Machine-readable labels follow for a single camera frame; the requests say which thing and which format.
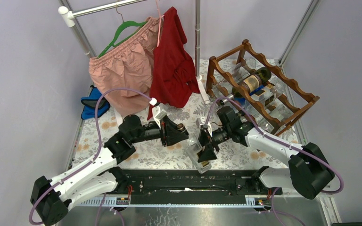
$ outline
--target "wine bottle label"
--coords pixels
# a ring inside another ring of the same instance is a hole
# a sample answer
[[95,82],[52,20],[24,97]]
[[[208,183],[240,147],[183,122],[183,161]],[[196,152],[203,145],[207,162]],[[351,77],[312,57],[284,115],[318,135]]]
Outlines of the wine bottle label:
[[248,93],[251,93],[253,90],[259,88],[260,86],[260,78],[257,78],[255,74],[247,77],[245,80],[243,80],[243,83],[246,84],[246,89]]

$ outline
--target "red garment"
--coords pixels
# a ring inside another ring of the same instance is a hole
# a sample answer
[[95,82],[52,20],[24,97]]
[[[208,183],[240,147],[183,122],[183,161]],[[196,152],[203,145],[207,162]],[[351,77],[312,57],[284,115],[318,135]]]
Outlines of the red garment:
[[[153,50],[153,81],[150,97],[174,107],[183,108],[191,94],[199,93],[195,77],[195,65],[184,50],[187,37],[184,34],[177,10],[171,7],[165,12],[159,46]],[[152,117],[149,106],[148,119]]]

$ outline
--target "pink hanger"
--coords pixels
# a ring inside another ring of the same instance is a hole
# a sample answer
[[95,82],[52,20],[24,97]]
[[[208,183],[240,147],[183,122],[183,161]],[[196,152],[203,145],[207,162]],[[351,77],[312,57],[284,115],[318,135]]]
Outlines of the pink hanger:
[[160,9],[159,9],[159,0],[156,0],[156,7],[157,7],[157,11],[159,12],[159,32],[158,32],[158,36],[157,36],[157,47],[159,47],[159,41],[160,41],[160,28],[162,27],[162,17],[164,17],[164,15],[162,16],[160,14]]

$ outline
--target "floral tablecloth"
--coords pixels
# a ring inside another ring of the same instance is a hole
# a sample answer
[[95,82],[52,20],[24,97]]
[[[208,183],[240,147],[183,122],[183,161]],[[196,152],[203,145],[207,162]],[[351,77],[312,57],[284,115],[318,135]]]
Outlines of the floral tablecloth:
[[[227,70],[235,65],[235,60],[222,60],[220,66]],[[203,83],[206,83],[208,60],[200,61],[200,73],[203,77]],[[202,102],[200,94],[192,94],[184,108],[168,108],[168,116],[175,123],[183,123],[189,134],[199,133],[195,125],[197,117],[206,116],[210,105]],[[142,124],[147,123],[148,109],[137,113]],[[211,121],[220,122],[216,115],[212,116]],[[103,142],[106,142],[116,132],[118,132],[117,122],[114,110],[110,110],[99,118],[99,127],[102,134]],[[284,132],[281,137],[290,142],[297,142],[294,129]],[[159,140],[146,141],[134,144],[136,153],[130,158],[123,161],[119,166],[122,169],[193,169],[189,157],[182,149],[182,143],[173,146],[163,147]],[[98,148],[98,134],[96,131],[95,120],[85,120],[80,138],[74,150],[72,165],[84,161],[93,155]],[[266,154],[256,149],[244,147],[240,144],[233,143],[231,140],[220,145],[220,152],[217,154],[218,159],[212,161],[213,169],[235,169],[235,170],[256,170],[262,166],[271,166],[274,168],[285,168],[286,166]]]

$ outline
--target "white wall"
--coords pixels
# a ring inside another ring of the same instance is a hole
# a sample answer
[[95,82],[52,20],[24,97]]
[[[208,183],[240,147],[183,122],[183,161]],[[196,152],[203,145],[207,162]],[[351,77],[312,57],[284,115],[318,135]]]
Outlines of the white wall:
[[90,84],[58,7],[0,0],[0,226],[29,225],[35,179],[65,169]]
[[335,195],[342,220],[362,221],[362,1],[323,0],[285,70],[320,96],[304,128],[345,180]]
[[[75,11],[114,0],[69,0]],[[279,58],[307,9],[310,0],[202,0],[201,1],[201,59],[218,56],[249,39],[257,52],[268,58]],[[188,38],[186,51],[195,52],[195,1],[160,0],[163,14],[174,6]],[[124,20],[144,21],[157,16],[156,3],[148,0],[118,8]],[[113,39],[121,24],[121,16],[107,10],[79,18],[91,45],[99,54]],[[127,37],[135,28],[121,36]]]

